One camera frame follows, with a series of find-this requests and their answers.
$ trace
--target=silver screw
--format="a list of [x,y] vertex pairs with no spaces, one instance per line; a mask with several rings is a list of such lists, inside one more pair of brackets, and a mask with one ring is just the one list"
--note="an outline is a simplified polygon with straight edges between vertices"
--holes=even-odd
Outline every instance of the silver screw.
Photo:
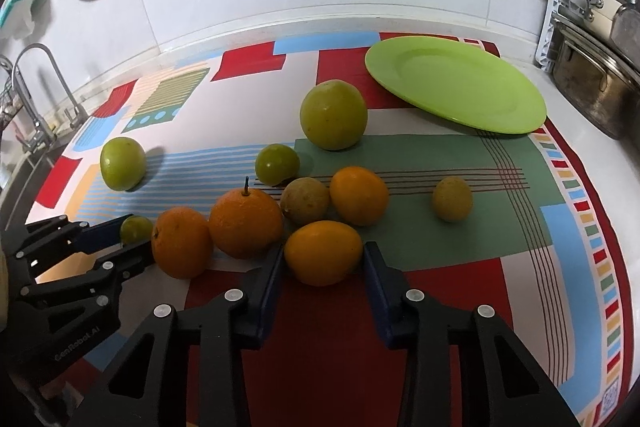
[[409,290],[404,295],[406,296],[406,298],[413,302],[420,302],[422,299],[424,299],[424,293],[422,293],[420,290]]
[[169,304],[158,304],[158,306],[156,306],[156,309],[154,310],[154,315],[156,317],[159,317],[160,319],[162,317],[166,317],[169,314],[171,314],[171,306],[169,306]]
[[493,308],[491,308],[491,306],[489,306],[489,304],[480,304],[478,306],[478,314],[481,317],[484,317],[486,319],[490,319],[491,317],[493,317],[495,315],[495,310]]
[[227,290],[225,292],[225,299],[230,302],[235,302],[235,301],[239,301],[243,295],[244,294],[242,293],[242,290],[237,290],[237,289]]

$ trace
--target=sink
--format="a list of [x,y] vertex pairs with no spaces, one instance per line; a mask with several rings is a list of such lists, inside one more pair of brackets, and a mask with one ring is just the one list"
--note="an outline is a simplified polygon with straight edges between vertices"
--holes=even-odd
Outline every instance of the sink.
[[9,183],[0,194],[0,231],[26,222],[40,188],[74,134],[66,133],[58,137],[49,149],[41,148],[34,153],[27,153],[18,162]]

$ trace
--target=green plate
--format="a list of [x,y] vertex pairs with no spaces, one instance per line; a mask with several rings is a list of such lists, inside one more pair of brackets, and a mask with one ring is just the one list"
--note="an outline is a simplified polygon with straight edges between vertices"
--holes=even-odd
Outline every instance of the green plate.
[[545,121],[545,101],[516,68],[464,42],[396,37],[364,59],[386,90],[433,114],[470,127],[524,134]]

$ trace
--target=colorful patterned tablecloth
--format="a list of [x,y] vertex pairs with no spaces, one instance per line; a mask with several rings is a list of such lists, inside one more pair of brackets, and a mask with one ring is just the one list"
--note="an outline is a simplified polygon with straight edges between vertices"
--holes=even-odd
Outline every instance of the colorful patterned tablecloth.
[[[255,156],[272,142],[294,147],[300,173],[325,184],[342,166],[366,166],[391,198],[385,217],[359,230],[363,239],[377,241],[388,264],[442,302],[491,304],[580,424],[600,425],[629,388],[632,316],[620,247],[582,163],[549,120],[529,136],[499,136],[386,92],[364,55],[396,35],[319,34],[215,50],[117,87],[54,166],[30,220],[68,214],[95,224],[127,212],[155,219],[177,204],[208,216],[245,176],[279,199],[281,189],[264,187],[254,173]],[[499,56],[490,42],[460,40]],[[356,86],[369,108],[366,136],[337,153],[310,144],[298,121],[306,92],[331,78]],[[137,190],[119,193],[104,185],[98,159],[101,146],[123,134],[145,147],[148,172]],[[452,174],[474,193],[471,216],[456,225],[430,207],[435,185]],[[203,304],[256,263],[215,251],[210,269],[191,282],[151,267],[125,283],[120,331],[67,371],[69,386],[85,393],[156,304]],[[197,349],[191,355],[188,421],[196,424]],[[242,357],[256,427],[396,424],[405,354],[378,340],[358,274],[324,289],[286,279],[271,337]]]

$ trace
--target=qr code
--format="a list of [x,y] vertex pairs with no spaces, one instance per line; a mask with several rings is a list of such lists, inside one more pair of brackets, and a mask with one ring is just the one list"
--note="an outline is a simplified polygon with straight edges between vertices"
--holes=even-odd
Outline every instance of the qr code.
[[618,403],[618,384],[620,378],[616,378],[614,382],[607,388],[602,395],[602,408],[600,409],[600,419],[605,419],[611,411],[614,410]]

